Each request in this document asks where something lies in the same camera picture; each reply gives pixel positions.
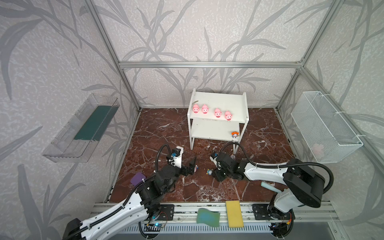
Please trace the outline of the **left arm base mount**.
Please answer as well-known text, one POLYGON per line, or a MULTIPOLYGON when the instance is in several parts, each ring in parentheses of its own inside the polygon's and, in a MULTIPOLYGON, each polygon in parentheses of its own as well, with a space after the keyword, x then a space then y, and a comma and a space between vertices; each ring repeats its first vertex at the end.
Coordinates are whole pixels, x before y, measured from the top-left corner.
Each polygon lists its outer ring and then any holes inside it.
POLYGON ((175 205, 173 204, 161 204, 158 209, 155 209, 154 213, 149 215, 151 221, 171 221, 174 218, 175 205))

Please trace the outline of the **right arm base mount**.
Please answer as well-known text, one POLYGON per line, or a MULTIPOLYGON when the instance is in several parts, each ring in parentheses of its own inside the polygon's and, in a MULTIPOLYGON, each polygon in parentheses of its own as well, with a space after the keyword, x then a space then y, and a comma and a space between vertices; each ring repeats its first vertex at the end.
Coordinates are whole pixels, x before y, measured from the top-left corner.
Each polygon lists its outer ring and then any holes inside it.
POLYGON ((274 207, 270 207, 269 204, 252 204, 252 211, 255 220, 288 222, 296 219, 293 210, 283 213, 274 207))

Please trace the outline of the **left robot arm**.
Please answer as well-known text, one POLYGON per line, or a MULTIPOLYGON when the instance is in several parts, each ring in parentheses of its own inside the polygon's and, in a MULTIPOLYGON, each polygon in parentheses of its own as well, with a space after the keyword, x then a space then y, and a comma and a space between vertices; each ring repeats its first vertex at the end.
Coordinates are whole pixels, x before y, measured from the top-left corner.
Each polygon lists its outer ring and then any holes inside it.
POLYGON ((110 209, 84 221, 74 219, 67 224, 64 240, 109 240, 122 230, 160 213, 164 195, 171 192, 180 176, 193 175, 196 159, 188 166, 182 164, 184 149, 161 146, 155 158, 154 173, 141 180, 125 200, 110 209), (162 149, 167 149, 167 164, 159 168, 162 149))

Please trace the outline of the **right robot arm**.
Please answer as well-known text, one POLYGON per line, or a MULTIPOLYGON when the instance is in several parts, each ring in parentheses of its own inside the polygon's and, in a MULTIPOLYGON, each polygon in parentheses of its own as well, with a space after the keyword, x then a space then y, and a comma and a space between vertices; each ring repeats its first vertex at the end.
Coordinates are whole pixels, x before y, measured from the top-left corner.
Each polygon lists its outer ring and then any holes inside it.
POLYGON ((222 182, 227 178, 238 181, 274 182, 287 188, 274 194, 268 205, 255 205, 253 210, 277 219, 296 207, 319 208, 322 197, 334 184, 334 174, 323 164, 291 159, 282 164, 261 164, 249 157, 238 162, 223 150, 210 156, 215 164, 214 178, 222 182))

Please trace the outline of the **orange Doraemon figure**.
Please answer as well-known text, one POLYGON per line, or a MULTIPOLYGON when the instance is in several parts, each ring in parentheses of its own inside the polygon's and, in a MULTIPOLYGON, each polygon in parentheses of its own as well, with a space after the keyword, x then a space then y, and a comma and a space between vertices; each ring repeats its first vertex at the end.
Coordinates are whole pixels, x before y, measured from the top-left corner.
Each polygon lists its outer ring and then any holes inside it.
POLYGON ((239 136, 239 134, 240 134, 239 132, 232 132, 231 136, 233 139, 236 139, 239 136))

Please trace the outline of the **pink pig toy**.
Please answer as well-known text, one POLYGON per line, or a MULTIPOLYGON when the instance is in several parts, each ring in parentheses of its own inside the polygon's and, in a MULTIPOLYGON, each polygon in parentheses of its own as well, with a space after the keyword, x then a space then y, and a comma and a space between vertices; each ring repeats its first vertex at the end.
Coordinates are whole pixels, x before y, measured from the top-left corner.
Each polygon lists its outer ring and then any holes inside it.
POLYGON ((216 108, 214 111, 214 114, 215 114, 216 118, 220 118, 222 115, 222 111, 220 109, 216 108))
POLYGON ((207 105, 202 106, 202 113, 207 114, 209 112, 209 107, 207 105))
POLYGON ((230 121, 233 118, 233 114, 230 111, 225 112, 225 119, 230 121))
POLYGON ((197 104, 193 105, 193 113, 197 114, 200 110, 200 107, 197 104))

